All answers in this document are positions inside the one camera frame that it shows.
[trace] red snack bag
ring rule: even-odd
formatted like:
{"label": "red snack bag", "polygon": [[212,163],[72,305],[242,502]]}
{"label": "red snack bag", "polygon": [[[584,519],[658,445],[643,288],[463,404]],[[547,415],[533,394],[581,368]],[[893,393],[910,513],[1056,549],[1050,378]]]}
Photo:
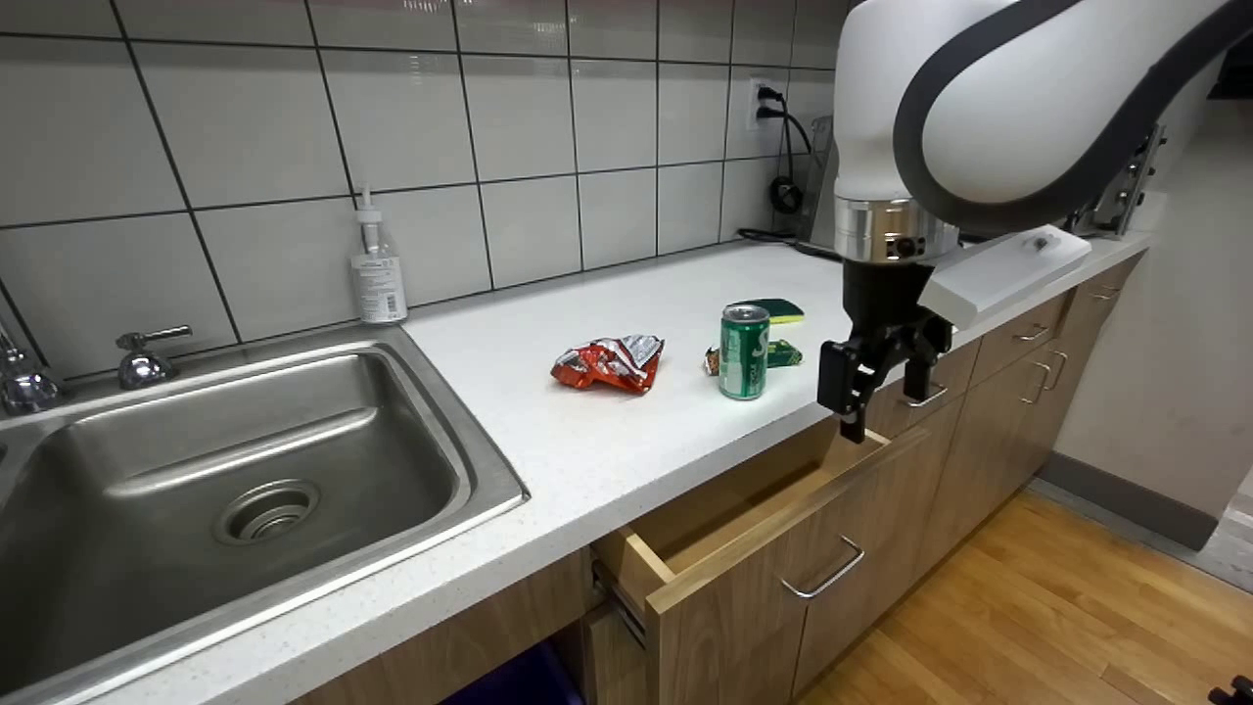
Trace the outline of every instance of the red snack bag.
{"label": "red snack bag", "polygon": [[618,393],[652,393],[662,365],[662,335],[596,335],[584,350],[567,350],[555,355],[554,374],[563,389],[618,389]]}

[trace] sink basin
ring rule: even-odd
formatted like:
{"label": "sink basin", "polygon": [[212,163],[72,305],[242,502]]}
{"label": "sink basin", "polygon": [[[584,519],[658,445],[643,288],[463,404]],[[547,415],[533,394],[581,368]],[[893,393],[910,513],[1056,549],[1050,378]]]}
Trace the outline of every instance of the sink basin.
{"label": "sink basin", "polygon": [[0,696],[117,685],[517,502],[402,331],[8,420]]}

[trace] wooden cabinet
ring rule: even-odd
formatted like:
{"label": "wooden cabinet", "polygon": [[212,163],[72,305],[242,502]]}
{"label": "wooden cabinet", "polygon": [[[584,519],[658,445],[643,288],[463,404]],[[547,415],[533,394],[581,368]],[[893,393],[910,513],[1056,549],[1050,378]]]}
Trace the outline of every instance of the wooden cabinet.
{"label": "wooden cabinet", "polygon": [[1016,360],[966,394],[930,510],[919,562],[940,562],[1039,471],[1028,427],[1047,389],[1050,365],[1042,351]]}
{"label": "wooden cabinet", "polygon": [[307,694],[302,705],[442,701],[512,653],[584,617],[590,602],[590,560],[589,551],[575,551]]}
{"label": "wooden cabinet", "polygon": [[1097,335],[1105,327],[1105,318],[1113,314],[1128,274],[1131,274],[1137,257],[1123,265],[1105,269],[1101,277],[1077,287],[1069,293],[1069,308],[1063,320],[1056,340],[1050,343],[1050,393],[1042,394],[1028,440],[1034,445],[1032,461],[1042,467],[1056,442],[1056,429],[1064,424],[1069,399],[1077,394],[1090,355],[1097,350]]}
{"label": "wooden cabinet", "polygon": [[[845,442],[818,424],[602,536],[618,608],[581,622],[590,705],[790,701],[1047,457],[1115,265],[938,365],[934,404],[878,393]],[[418,636],[310,701],[435,701],[589,612],[567,560]]]}
{"label": "wooden cabinet", "polygon": [[850,649],[917,579],[930,502],[953,440],[957,406],[893,440],[850,489],[806,525],[806,632],[794,694]]}
{"label": "wooden cabinet", "polygon": [[821,467],[831,433],[827,424],[601,542],[611,590],[645,639],[652,701],[790,696],[806,602],[786,585],[810,579],[806,525],[842,495],[842,467]]}
{"label": "wooden cabinet", "polygon": [[940,562],[1042,471],[1131,265],[1137,257],[982,340],[973,373],[977,382],[938,485],[934,528],[919,549],[926,562]]}
{"label": "wooden cabinet", "polygon": [[953,440],[938,404],[889,445],[854,445],[821,424],[810,442],[764,454],[634,519],[596,551],[639,622],[590,622],[590,701],[645,694],[658,705],[790,701],[919,574],[917,542]]}

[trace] faucet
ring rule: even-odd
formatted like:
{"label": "faucet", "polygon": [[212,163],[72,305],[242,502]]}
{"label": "faucet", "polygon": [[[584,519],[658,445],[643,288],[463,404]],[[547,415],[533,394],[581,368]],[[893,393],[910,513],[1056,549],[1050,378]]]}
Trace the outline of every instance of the faucet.
{"label": "faucet", "polygon": [[148,389],[173,378],[173,360],[156,355],[148,343],[170,335],[191,335],[191,326],[155,327],[155,331],[122,331],[117,350],[124,350],[117,365],[117,389]]}
{"label": "faucet", "polygon": [[51,406],[55,399],[63,399],[63,389],[0,326],[0,406],[8,415],[32,415],[32,411]]}

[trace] power cord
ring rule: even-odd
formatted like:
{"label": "power cord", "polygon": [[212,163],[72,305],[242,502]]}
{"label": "power cord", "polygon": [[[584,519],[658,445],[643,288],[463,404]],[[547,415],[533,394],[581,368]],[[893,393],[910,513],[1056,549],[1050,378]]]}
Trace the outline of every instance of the power cord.
{"label": "power cord", "polygon": [[806,206],[806,192],[794,185],[790,130],[801,133],[801,142],[806,146],[810,156],[814,156],[814,142],[810,142],[806,126],[801,126],[801,116],[786,109],[786,98],[773,85],[756,85],[756,121],[782,121],[786,176],[773,180],[773,206],[782,215],[801,215]]}

